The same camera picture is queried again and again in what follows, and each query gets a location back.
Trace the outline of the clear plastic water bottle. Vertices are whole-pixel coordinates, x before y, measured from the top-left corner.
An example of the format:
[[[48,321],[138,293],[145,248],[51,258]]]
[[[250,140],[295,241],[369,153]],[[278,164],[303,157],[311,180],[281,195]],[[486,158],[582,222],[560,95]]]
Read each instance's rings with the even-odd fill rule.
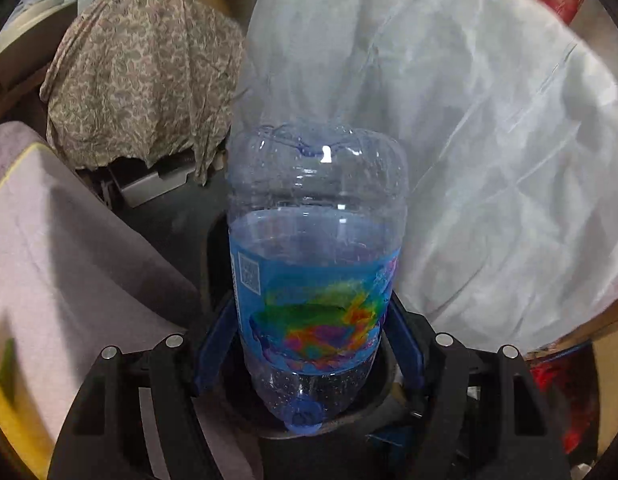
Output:
[[[315,434],[369,376],[408,217],[386,134],[295,122],[232,132],[229,242],[239,337],[267,410]]]

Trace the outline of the black trash bin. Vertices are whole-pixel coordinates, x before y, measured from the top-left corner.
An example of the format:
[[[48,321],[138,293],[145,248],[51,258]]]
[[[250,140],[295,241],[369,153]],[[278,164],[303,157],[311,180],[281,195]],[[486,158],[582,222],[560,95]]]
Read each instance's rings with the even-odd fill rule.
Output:
[[[246,368],[265,408],[314,434],[352,404],[374,364],[407,213],[286,206],[227,215]]]

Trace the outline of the lilac tablecloth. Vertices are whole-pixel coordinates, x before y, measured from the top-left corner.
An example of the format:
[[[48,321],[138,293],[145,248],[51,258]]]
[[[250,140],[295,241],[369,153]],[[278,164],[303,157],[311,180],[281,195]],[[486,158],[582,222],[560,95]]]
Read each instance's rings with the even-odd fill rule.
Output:
[[[100,352],[210,321],[193,284],[22,122],[0,125],[0,440],[43,479]]]

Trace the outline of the white draped cloth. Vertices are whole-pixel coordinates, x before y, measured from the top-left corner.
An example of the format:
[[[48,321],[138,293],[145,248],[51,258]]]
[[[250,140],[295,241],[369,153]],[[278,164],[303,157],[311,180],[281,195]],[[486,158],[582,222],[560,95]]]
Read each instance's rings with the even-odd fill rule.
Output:
[[[534,0],[257,0],[239,129],[397,139],[398,296],[471,347],[536,350],[618,299],[618,82]]]

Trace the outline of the floral patterned cloth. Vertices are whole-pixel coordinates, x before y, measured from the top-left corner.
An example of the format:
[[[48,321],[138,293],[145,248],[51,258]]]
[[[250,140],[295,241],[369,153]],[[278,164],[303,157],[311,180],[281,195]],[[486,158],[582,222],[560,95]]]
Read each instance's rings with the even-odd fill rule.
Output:
[[[190,150],[205,183],[230,130],[243,47],[239,25],[198,0],[94,0],[41,86],[46,140],[76,169],[120,157],[152,167]]]

